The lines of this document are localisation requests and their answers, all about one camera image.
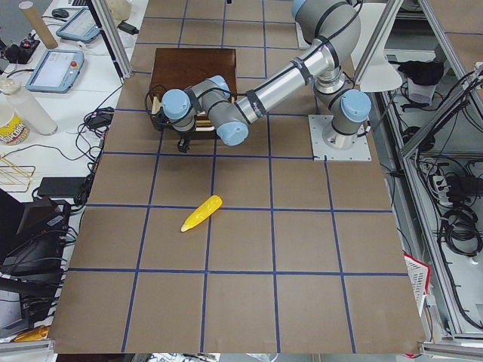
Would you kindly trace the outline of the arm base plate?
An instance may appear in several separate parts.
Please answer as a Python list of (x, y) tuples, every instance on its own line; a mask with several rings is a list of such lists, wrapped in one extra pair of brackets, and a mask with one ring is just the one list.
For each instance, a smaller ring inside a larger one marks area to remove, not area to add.
[(315, 161), (371, 161), (364, 127), (349, 136), (338, 134), (332, 127), (332, 115), (309, 115), (312, 157)]

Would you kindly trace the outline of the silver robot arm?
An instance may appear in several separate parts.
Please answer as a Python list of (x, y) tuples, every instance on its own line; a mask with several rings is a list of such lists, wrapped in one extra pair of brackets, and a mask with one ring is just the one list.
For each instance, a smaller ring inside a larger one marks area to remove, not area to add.
[(341, 69), (361, 34), (360, 11), (348, 1), (295, 1), (292, 16), (310, 45), (305, 52), (235, 102), (220, 75), (184, 90), (170, 89), (162, 96), (157, 117), (181, 136), (181, 152), (186, 152), (195, 131), (195, 117), (201, 113), (225, 145), (237, 146), (248, 137), (250, 124), (310, 85), (333, 114), (322, 133), (324, 141), (333, 149), (349, 149), (371, 110), (369, 96), (347, 86)]

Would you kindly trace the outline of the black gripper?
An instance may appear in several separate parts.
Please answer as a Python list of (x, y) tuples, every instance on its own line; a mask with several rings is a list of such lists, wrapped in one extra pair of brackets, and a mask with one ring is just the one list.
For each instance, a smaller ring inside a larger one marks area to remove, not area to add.
[(195, 120), (184, 119), (177, 123), (171, 123), (173, 129), (180, 135), (180, 141), (177, 144), (177, 148), (180, 152), (188, 152), (189, 141), (192, 139), (192, 135), (195, 133)]

